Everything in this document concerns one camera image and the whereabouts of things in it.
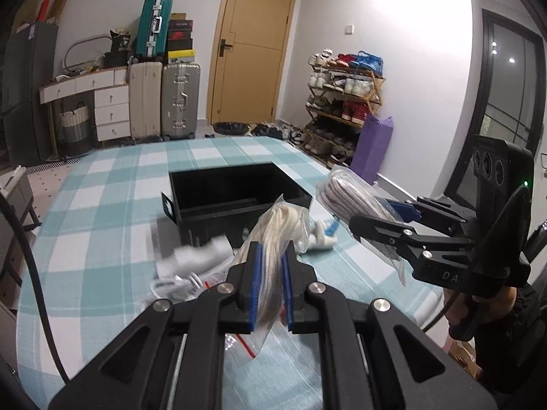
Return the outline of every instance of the silver suitcase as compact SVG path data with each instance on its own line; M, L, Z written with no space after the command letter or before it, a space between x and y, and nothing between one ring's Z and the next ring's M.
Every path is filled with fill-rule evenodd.
M161 132L164 137L195 138L199 91L199 64L177 63L163 67Z
M157 61L130 67L129 120L134 139L160 135L161 71Z

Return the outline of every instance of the hand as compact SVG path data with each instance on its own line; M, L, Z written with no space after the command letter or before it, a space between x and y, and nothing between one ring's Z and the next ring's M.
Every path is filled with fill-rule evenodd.
M454 294L452 290L444 289L444 303L446 304L450 297ZM502 319L507 316L515 305L516 288L503 286L499 293L490 298L483 299L481 297L472 297L475 302L488 302L490 307L484 315L481 324L488 324L494 320ZM466 295L460 293L456 302L448 309L445 316L450 325L458 325L469 313L469 309L465 304Z

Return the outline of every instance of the window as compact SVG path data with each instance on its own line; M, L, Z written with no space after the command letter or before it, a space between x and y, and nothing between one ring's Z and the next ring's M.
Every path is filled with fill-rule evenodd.
M545 110L543 39L524 26L483 10L479 92L469 132L445 194L475 208L477 178L471 153L474 134L503 139L535 154Z

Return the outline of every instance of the blue gripper pad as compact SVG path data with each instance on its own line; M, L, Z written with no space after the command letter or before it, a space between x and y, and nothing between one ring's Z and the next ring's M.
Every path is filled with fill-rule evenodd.
M285 315L289 331L293 330L293 287L291 286L291 274L289 273L289 261L286 252L281 257L281 267L283 269L283 294L285 296Z
M387 201L393 209L401 216L403 222L419 222L422 219L422 215L416 211L414 206L409 203L402 203L397 201Z
M264 258L264 247L261 244L256 246L253 270L253 284L251 288L251 303L249 306L249 323L251 331L254 331L254 325L256 324L256 315L258 314L258 297L261 293L262 283L262 263Z

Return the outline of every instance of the door handle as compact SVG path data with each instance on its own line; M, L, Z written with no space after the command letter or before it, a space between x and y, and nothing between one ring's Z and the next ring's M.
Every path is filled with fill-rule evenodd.
M227 44L226 44L226 40L225 40L225 39L222 39L222 40L221 40L221 52L220 52L220 54L218 54L219 57L223 57L223 56L224 56L224 50L225 50L227 47L234 47L234 46L233 46L233 45L227 45Z

